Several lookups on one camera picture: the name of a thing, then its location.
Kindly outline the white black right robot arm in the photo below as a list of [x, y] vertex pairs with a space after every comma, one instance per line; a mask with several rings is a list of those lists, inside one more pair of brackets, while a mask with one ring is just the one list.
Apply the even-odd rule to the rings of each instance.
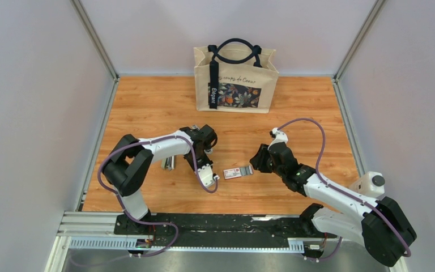
[[256, 171], [278, 175], [289, 190], [333, 208], [316, 203], [306, 208], [300, 222], [305, 236], [327, 232], [354, 241], [388, 267], [410, 256], [417, 234], [396, 200], [367, 197], [325, 178], [299, 163], [284, 142], [260, 145], [250, 164]]

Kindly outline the red white staple box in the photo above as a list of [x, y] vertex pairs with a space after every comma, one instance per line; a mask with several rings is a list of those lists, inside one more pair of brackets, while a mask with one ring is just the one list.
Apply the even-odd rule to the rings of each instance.
[[226, 180], [228, 179], [235, 179], [239, 177], [244, 176], [250, 176], [253, 174], [253, 168], [250, 165], [244, 166], [244, 167], [237, 167], [232, 169], [225, 169], [223, 170], [224, 178]]

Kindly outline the small grey-green stapler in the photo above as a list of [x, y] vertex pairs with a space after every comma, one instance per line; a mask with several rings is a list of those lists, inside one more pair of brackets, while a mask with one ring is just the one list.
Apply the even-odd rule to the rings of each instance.
[[175, 156], [170, 156], [170, 157], [163, 159], [161, 161], [161, 168], [164, 170], [172, 171], [175, 169], [175, 167], [176, 167], [176, 157]]

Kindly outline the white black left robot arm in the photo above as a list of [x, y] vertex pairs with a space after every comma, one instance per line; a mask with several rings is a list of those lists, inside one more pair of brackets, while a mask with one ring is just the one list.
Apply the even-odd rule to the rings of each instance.
[[218, 188], [219, 176], [207, 152], [217, 144], [218, 136], [208, 125], [182, 127], [171, 134], [155, 138], [136, 138], [126, 134], [103, 160], [97, 179], [104, 189], [114, 193], [126, 215], [128, 226], [137, 235], [148, 232], [151, 221], [141, 187], [153, 163], [182, 155], [189, 163], [199, 185], [208, 193]]

